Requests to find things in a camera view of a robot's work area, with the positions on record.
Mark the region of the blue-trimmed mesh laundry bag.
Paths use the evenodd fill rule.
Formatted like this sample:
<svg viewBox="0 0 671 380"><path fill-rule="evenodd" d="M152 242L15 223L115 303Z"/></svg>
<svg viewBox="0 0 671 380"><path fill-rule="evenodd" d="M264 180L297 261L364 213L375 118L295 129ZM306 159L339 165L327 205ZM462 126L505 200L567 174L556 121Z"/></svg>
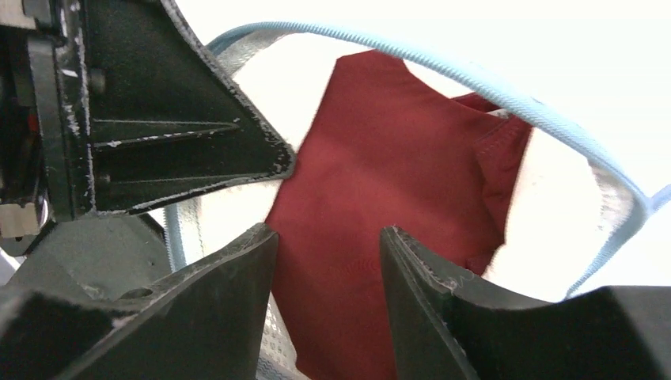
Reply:
<svg viewBox="0 0 671 380"><path fill-rule="evenodd" d="M532 125L506 215L505 241L480 276L488 282L550 303L583 295L578 288L670 200L669 188L644 195L585 130L515 93L474 63L362 32L301 22L243 25L215 38L207 50L228 75L235 75L260 52L299 33L418 64Z"/></svg>

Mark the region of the dark red bra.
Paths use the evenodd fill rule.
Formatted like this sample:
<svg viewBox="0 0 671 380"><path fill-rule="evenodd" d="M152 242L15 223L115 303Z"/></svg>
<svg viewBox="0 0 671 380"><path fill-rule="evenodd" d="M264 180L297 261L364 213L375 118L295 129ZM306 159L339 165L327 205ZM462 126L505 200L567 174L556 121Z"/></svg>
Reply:
<svg viewBox="0 0 671 380"><path fill-rule="evenodd" d="M448 98L396 58L339 58L267 224L273 293L312 379L394 379L379 233L396 225L483 273L503 243L532 128L482 97Z"/></svg>

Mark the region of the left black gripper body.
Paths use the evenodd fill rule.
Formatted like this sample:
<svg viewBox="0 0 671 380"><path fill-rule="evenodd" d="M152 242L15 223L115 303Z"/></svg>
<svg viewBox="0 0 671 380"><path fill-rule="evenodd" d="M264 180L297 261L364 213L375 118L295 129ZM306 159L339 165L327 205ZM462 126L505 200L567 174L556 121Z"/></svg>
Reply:
<svg viewBox="0 0 671 380"><path fill-rule="evenodd" d="M95 213L91 2L1 4L1 248Z"/></svg>

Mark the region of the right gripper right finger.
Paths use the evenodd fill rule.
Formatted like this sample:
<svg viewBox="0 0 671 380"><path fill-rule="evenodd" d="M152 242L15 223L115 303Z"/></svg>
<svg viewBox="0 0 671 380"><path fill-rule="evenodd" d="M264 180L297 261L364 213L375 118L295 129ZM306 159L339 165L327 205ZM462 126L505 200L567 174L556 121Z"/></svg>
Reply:
<svg viewBox="0 0 671 380"><path fill-rule="evenodd" d="M600 287L558 303L515 293L380 234L400 379L667 379L670 289Z"/></svg>

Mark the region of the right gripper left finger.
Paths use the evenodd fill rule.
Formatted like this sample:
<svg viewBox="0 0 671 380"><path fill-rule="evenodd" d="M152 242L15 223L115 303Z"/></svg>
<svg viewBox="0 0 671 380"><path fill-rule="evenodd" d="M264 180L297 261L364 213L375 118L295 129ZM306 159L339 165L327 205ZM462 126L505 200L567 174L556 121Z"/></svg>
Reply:
<svg viewBox="0 0 671 380"><path fill-rule="evenodd" d="M258 223L115 301L1 290L4 379L253 379L279 236Z"/></svg>

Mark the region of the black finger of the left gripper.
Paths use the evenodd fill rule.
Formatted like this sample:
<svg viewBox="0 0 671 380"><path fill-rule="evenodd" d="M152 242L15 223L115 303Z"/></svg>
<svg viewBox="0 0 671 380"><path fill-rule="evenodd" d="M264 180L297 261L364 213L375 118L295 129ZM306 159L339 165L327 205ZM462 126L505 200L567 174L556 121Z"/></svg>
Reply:
<svg viewBox="0 0 671 380"><path fill-rule="evenodd" d="M138 214L288 177L296 155L173 1L87 1L94 201Z"/></svg>

